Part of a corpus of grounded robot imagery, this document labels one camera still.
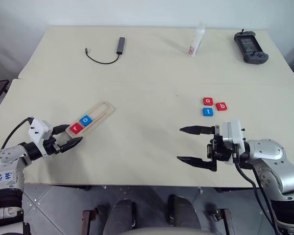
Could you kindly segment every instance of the black cable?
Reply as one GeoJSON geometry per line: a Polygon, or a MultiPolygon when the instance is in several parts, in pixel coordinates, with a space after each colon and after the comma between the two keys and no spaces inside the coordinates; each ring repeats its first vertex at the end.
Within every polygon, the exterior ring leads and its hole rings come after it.
{"type": "Polygon", "coordinates": [[[267,213],[266,213],[266,211],[265,211],[265,209],[264,209],[264,207],[263,207],[263,205],[262,205],[262,203],[261,203],[261,201],[260,201],[260,198],[259,198],[259,195],[258,195],[258,192],[257,192],[257,187],[256,187],[255,182],[253,182],[250,178],[248,178],[247,175],[244,174],[244,172],[242,171],[242,169],[240,168],[240,165],[239,165],[238,163],[235,163],[235,167],[236,167],[237,171],[239,172],[239,174],[240,174],[244,179],[246,179],[248,182],[251,183],[251,185],[252,185],[252,187],[253,187],[253,191],[254,191],[255,197],[256,197],[256,200],[257,200],[257,202],[258,202],[258,204],[259,204],[261,210],[263,211],[264,215],[266,216],[266,218],[267,218],[267,220],[269,221],[269,223],[271,224],[271,226],[273,226],[271,220],[269,219],[269,216],[267,215],[267,213]]]}
{"type": "Polygon", "coordinates": [[[95,62],[97,62],[97,63],[99,63],[99,64],[102,64],[102,65],[110,65],[110,64],[113,64],[113,63],[116,62],[116,61],[119,59],[119,57],[120,57],[120,54],[118,54],[117,58],[116,58],[114,61],[109,62],[109,63],[104,63],[104,62],[100,62],[100,61],[94,60],[92,57],[90,57],[90,56],[88,55],[88,49],[87,49],[87,48],[85,48],[85,54],[86,54],[86,56],[87,56],[88,58],[90,58],[92,61],[95,61],[95,62]]]}
{"type": "Polygon", "coordinates": [[[276,225],[276,222],[275,222],[275,219],[274,219],[274,216],[273,216],[273,212],[272,212],[271,205],[270,205],[269,200],[268,200],[268,198],[267,198],[267,196],[266,196],[266,194],[265,194],[265,191],[264,191],[264,189],[263,189],[263,187],[262,187],[262,185],[261,185],[261,183],[260,183],[260,180],[259,180],[259,178],[258,178],[257,171],[256,171],[255,168],[253,168],[253,172],[254,172],[254,175],[255,175],[255,178],[256,178],[256,181],[257,181],[258,187],[259,187],[259,189],[260,189],[260,191],[261,191],[261,193],[262,193],[262,195],[263,195],[263,197],[264,197],[264,199],[265,199],[266,205],[267,205],[267,207],[268,207],[268,210],[269,210],[269,213],[270,213],[270,217],[271,217],[271,220],[272,220],[272,224],[271,224],[271,225],[272,225],[272,227],[273,227],[275,233],[276,233],[276,234],[279,234],[278,231],[277,231],[277,225],[276,225]]]}
{"type": "Polygon", "coordinates": [[[20,124],[18,124],[14,129],[13,131],[11,131],[10,135],[8,135],[8,137],[5,139],[1,149],[4,149],[6,144],[8,143],[9,139],[11,138],[11,136],[14,134],[14,132],[16,132],[17,129],[20,128],[20,126],[22,126],[25,122],[29,122],[30,124],[33,122],[33,119],[32,117],[28,117],[28,118],[25,118],[23,121],[20,122],[20,124]]]}

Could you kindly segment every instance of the white wall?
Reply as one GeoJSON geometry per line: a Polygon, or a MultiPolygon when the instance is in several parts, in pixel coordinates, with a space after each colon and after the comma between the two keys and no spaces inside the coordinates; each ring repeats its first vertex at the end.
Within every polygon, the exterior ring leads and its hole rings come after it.
{"type": "Polygon", "coordinates": [[[199,20],[266,29],[294,69],[294,0],[0,0],[0,76],[17,78],[48,25],[195,27],[199,20]]]}

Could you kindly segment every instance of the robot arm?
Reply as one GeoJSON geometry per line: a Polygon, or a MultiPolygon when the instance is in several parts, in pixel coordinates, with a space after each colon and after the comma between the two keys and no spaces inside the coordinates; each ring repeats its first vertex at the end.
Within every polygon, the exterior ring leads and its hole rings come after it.
{"type": "Polygon", "coordinates": [[[222,133],[219,126],[193,126],[180,130],[195,135],[213,134],[214,138],[207,145],[209,162],[193,157],[178,157],[179,160],[212,171],[217,171],[217,160],[235,163],[238,170],[252,169],[264,197],[271,201],[275,212],[272,224],[278,228],[276,233],[294,234],[294,165],[287,160],[279,143],[273,140],[245,141],[239,120],[224,123],[222,133]]]}
{"type": "Polygon", "coordinates": [[[28,134],[32,142],[23,142],[0,150],[0,234],[6,233],[9,228],[16,231],[15,227],[19,227],[25,231],[28,227],[23,223],[22,209],[24,168],[42,156],[65,152],[82,140],[82,137],[79,137],[69,140],[65,145],[57,145],[53,135],[64,132],[69,125],[52,128],[46,121],[35,118],[28,120],[31,124],[28,134]]]}

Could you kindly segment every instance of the white bottle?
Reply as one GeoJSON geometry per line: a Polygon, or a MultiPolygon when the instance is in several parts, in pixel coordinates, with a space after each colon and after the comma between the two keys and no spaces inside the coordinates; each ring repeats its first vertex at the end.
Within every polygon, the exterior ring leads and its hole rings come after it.
{"type": "Polygon", "coordinates": [[[199,48],[201,39],[204,36],[205,31],[206,31],[205,30],[205,23],[200,22],[199,26],[195,30],[195,34],[194,34],[194,37],[193,37],[191,47],[188,50],[188,55],[189,56],[195,56],[196,55],[196,52],[197,52],[197,50],[199,48]]]}

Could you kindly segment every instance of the beige tabletop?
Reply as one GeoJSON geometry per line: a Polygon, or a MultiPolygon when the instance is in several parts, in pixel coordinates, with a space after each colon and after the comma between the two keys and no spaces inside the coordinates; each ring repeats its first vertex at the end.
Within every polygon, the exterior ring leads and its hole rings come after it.
{"type": "MultiPolygon", "coordinates": [[[[294,75],[266,32],[256,37],[269,60],[244,63],[236,31],[207,30],[198,57],[191,58],[192,29],[50,28],[0,106],[0,146],[25,117],[70,124],[106,100],[116,111],[74,149],[34,161],[26,182],[250,187],[233,165],[219,162],[211,172],[176,159],[206,159],[212,137],[179,128],[239,118],[247,139],[278,141],[294,164],[294,75]],[[109,61],[120,36],[126,37],[124,55],[112,65],[83,54],[87,46],[94,58],[109,61]],[[203,117],[205,96],[228,110],[213,107],[214,116],[203,117]]],[[[22,126],[8,146],[29,141],[27,130],[22,126]]]]}

